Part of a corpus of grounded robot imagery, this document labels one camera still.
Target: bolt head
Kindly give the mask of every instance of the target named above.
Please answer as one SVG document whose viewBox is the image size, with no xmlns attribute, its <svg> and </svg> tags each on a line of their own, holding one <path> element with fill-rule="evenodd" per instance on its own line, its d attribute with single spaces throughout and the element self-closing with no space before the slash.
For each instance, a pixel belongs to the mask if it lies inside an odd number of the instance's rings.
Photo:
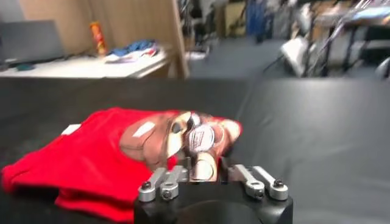
<svg viewBox="0 0 390 224">
<path fill-rule="evenodd" d="M 172 193 L 170 191 L 163 191 L 161 196 L 164 200 L 170 200 L 172 197 Z"/>
<path fill-rule="evenodd" d="M 282 180 L 275 180 L 274 181 L 274 187 L 283 187 L 285 184 L 283 184 Z"/>
<path fill-rule="evenodd" d="M 150 181 L 146 181 L 146 182 L 144 182 L 144 183 L 142 184 L 141 189 L 142 189 L 142 190 L 148 190 L 148 189 L 151 188 L 151 187 L 152 187 L 152 183 L 151 183 Z"/>
<path fill-rule="evenodd" d="M 263 199 L 263 197 L 264 197 L 264 192 L 262 190 L 259 190 L 259 191 L 255 192 L 255 198 L 256 199 L 261 200 L 261 199 Z"/>
</svg>

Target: silver metal part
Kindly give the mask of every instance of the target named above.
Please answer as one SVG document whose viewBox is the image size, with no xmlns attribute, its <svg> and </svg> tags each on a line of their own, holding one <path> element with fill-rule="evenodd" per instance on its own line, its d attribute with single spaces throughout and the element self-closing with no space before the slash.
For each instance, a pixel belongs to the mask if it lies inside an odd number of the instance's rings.
<svg viewBox="0 0 390 224">
<path fill-rule="evenodd" d="M 170 176 L 170 174 L 171 174 L 171 172 L 167 171 L 166 172 L 166 177 Z M 188 169 L 183 167 L 182 173 L 180 174 L 179 179 L 177 180 L 177 182 L 187 182 L 188 181 L 188 177 L 189 177 Z"/>
<path fill-rule="evenodd" d="M 261 200 L 264 196 L 264 184 L 258 181 L 243 165 L 234 165 L 231 180 L 240 181 L 245 186 L 245 192 L 248 196 Z"/>
<path fill-rule="evenodd" d="M 183 175 L 183 169 L 183 166 L 175 166 L 165 182 L 160 185 L 162 199 L 168 201 L 179 195 L 179 184 L 177 182 L 179 182 L 180 177 Z"/>
<path fill-rule="evenodd" d="M 138 199 L 142 202 L 149 202 L 156 198 L 156 188 L 164 181 L 166 169 L 158 168 L 149 180 L 138 188 Z"/>
<path fill-rule="evenodd" d="M 275 180 L 260 166 L 253 167 L 253 175 L 265 184 L 270 197 L 279 201 L 287 200 L 288 187 L 281 180 Z"/>
</svg>

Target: white tag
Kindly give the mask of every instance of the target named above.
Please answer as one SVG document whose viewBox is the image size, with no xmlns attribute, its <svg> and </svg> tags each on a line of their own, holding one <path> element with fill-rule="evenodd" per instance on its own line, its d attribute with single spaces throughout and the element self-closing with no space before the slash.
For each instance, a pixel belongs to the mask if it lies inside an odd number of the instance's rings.
<svg viewBox="0 0 390 224">
<path fill-rule="evenodd" d="M 80 126 L 80 124 L 71 124 L 61 133 L 61 135 L 70 135 L 71 133 L 79 129 Z"/>
<path fill-rule="evenodd" d="M 139 129 L 134 133 L 133 137 L 139 138 L 142 135 L 144 135 L 146 132 L 150 131 L 152 128 L 154 128 L 155 124 L 148 121 L 142 126 L 139 127 Z"/>
</svg>

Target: black tablecloth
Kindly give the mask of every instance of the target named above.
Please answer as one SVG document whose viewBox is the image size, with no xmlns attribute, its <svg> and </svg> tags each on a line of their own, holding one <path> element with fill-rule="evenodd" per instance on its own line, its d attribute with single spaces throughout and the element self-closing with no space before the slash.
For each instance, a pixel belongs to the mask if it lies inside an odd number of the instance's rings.
<svg viewBox="0 0 390 224">
<path fill-rule="evenodd" d="M 243 134 L 229 157 L 247 166 L 263 166 L 284 179 L 294 199 L 295 223 L 390 223 L 387 83 L 283 79 L 250 88 L 246 82 L 214 80 L 5 82 L 0 86 L 13 94 L 0 97 L 5 110 L 0 113 L 1 166 L 39 149 L 96 110 L 198 110 L 239 119 Z M 18 91 L 19 86 L 28 86 L 33 93 Z M 245 96 L 250 97 L 241 113 Z M 18 104 L 22 99 L 36 104 Z M 8 107 L 4 102 L 13 104 Z M 13 111 L 20 116 L 11 116 Z M 105 222 L 3 192 L 0 219 L 2 223 Z"/>
<path fill-rule="evenodd" d="M 0 167 L 40 149 L 69 124 L 78 124 L 97 110 L 196 110 L 236 119 L 247 90 L 244 81 L 3 79 Z M 51 198 L 47 199 L 14 198 L 0 190 L 0 222 L 105 223 L 56 208 Z"/>
</svg>

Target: cable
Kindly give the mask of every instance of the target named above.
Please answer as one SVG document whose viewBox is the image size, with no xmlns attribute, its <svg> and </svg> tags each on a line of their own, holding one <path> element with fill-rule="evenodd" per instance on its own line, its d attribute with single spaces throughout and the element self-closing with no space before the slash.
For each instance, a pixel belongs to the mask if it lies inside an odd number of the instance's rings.
<svg viewBox="0 0 390 224">
<path fill-rule="evenodd" d="M 273 65 L 275 65 L 280 59 L 282 59 L 283 56 L 280 55 L 279 57 L 277 57 L 274 61 L 272 61 L 271 63 L 269 63 L 264 69 L 263 69 L 263 73 L 266 72 L 268 69 L 270 69 Z"/>
</svg>

